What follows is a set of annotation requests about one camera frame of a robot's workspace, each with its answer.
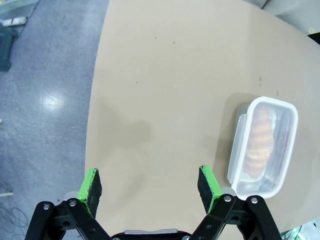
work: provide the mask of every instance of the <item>table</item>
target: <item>table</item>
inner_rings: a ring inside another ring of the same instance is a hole
[[[112,0],[93,77],[85,168],[99,168],[97,220],[110,234],[205,216],[198,167],[227,181],[235,110],[259,96],[294,104],[299,124],[280,192],[279,231],[320,216],[320,46],[240,0]],[[241,239],[228,226],[220,239]]]

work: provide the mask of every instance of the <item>gray surface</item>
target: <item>gray surface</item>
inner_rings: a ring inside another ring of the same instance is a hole
[[[108,3],[40,1],[13,44],[11,69],[0,72],[0,191],[14,193],[0,197],[1,239],[24,239],[23,213],[29,222],[38,202],[57,204],[81,186]]]

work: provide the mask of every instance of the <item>silver screw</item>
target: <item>silver screw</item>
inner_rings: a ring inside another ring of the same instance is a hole
[[[231,201],[231,197],[230,196],[225,196],[223,199],[227,203]]]
[[[71,207],[74,207],[74,206],[76,205],[76,201],[75,201],[75,200],[71,200],[71,201],[69,202],[69,205],[70,205]]]
[[[251,198],[251,202],[253,204],[256,204],[258,202],[258,199],[256,197]]]
[[[50,208],[50,205],[48,204],[48,203],[45,203],[44,205],[43,205],[43,209],[44,210],[48,210]]]

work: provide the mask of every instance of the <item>food inside container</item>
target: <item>food inside container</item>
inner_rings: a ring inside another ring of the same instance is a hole
[[[289,167],[298,112],[292,104],[270,97],[256,98],[236,111],[237,127],[227,178],[237,196],[274,196]]]

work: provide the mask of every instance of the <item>white container lid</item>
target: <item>white container lid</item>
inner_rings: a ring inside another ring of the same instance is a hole
[[[292,104],[262,96],[238,108],[227,178],[237,196],[271,198],[282,187],[294,147],[298,112]]]

